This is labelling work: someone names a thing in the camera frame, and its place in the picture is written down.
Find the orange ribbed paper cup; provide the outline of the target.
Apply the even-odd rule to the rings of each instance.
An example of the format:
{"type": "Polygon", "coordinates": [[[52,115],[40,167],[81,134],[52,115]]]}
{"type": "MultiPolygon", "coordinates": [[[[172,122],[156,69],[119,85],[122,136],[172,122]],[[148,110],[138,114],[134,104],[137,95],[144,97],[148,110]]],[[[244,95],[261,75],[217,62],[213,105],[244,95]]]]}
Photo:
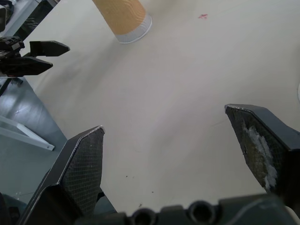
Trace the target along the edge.
{"type": "Polygon", "coordinates": [[[139,0],[92,0],[121,44],[143,38],[152,26],[152,18],[139,0]]]}

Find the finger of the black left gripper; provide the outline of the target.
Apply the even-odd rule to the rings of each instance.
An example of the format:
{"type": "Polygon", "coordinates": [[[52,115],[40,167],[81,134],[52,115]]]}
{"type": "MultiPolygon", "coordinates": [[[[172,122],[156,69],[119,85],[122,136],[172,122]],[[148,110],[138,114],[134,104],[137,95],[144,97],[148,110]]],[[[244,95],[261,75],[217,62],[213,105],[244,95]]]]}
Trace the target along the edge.
{"type": "Polygon", "coordinates": [[[29,56],[57,57],[70,51],[70,47],[57,41],[30,41],[29,56]]]}
{"type": "Polygon", "coordinates": [[[52,63],[35,57],[17,57],[0,60],[0,72],[7,77],[39,75],[52,67],[52,63]]]}

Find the white metal frame bar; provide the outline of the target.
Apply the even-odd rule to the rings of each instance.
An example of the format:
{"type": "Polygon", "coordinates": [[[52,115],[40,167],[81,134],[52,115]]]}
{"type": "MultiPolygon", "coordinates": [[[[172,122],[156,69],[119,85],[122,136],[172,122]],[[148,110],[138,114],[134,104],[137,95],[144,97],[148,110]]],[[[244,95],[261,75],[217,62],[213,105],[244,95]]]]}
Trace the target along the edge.
{"type": "Polygon", "coordinates": [[[55,148],[55,146],[48,143],[42,137],[38,136],[37,134],[35,134],[33,131],[31,131],[21,123],[8,119],[4,116],[0,116],[0,125],[1,124],[7,124],[18,130],[18,132],[16,132],[14,130],[0,126],[0,135],[2,136],[12,138],[14,140],[21,141],[23,143],[27,143],[30,145],[34,145],[36,147],[40,147],[49,151],[53,151],[55,148]]]}

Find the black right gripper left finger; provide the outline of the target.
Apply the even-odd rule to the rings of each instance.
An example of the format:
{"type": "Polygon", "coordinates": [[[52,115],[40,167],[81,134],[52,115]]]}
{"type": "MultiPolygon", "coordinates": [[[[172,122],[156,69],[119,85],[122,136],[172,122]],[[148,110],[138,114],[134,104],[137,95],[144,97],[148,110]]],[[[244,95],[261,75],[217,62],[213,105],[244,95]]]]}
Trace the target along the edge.
{"type": "Polygon", "coordinates": [[[67,140],[17,225],[74,225],[92,216],[100,193],[104,134],[97,126],[67,140]]]}

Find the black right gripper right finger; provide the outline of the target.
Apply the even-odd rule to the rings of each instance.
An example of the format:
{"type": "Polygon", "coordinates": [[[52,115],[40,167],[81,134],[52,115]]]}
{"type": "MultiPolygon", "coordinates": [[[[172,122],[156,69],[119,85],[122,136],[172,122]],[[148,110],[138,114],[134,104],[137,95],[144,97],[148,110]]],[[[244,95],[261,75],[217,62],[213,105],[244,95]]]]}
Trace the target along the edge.
{"type": "Polygon", "coordinates": [[[225,113],[259,184],[300,208],[300,132],[261,106],[227,104],[225,113]]]}

